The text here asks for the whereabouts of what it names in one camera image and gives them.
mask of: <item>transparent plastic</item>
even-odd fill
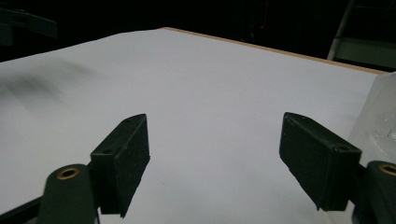
[[[362,150],[361,164],[396,163],[396,73],[378,76],[347,139]],[[345,212],[327,212],[328,223],[352,223],[353,203]]]

